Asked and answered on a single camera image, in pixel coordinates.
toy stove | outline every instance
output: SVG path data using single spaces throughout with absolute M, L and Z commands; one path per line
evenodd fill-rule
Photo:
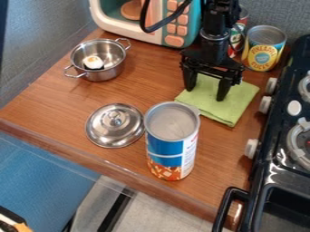
M 229 188 L 213 231 L 221 231 L 233 200 L 244 202 L 237 231 L 310 231 L 310 35 L 299 38 L 259 110 L 268 120 L 245 155 L 254 159 L 246 192 Z

gray wall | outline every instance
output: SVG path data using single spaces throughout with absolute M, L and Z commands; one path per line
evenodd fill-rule
M 239 1 L 250 13 L 249 27 L 256 24 L 276 26 L 287 34 L 289 44 L 301 35 L 310 34 L 309 0 Z
M 88 0 L 10 0 L 0 108 L 94 28 Z

open can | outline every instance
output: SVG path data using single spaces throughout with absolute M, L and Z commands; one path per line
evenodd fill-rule
M 271 25 L 257 25 L 247 32 L 242 63 L 248 68 L 266 72 L 280 61 L 286 45 L 286 34 Z
M 235 57 L 237 53 L 242 50 L 242 46 L 245 43 L 245 38 L 242 33 L 244 33 L 246 29 L 249 14 L 248 10 L 243 5 L 240 5 L 240 7 L 240 19 L 237 21 L 230 32 L 229 40 L 231 45 L 228 47 L 228 56 L 230 58 Z
M 144 125 L 151 173 L 165 180 L 187 177 L 194 168 L 199 110 L 180 102 L 163 102 L 148 110 Z

egg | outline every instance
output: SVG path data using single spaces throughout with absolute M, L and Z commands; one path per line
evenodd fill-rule
M 103 69 L 104 68 L 104 62 L 103 60 L 96 55 L 90 55 L 85 57 L 82 60 L 83 64 L 85 65 L 86 69 Z

blue can label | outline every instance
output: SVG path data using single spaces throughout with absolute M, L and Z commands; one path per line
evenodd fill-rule
M 183 179 L 195 162 L 198 134 L 180 141 L 159 140 L 146 133 L 148 166 L 160 179 Z

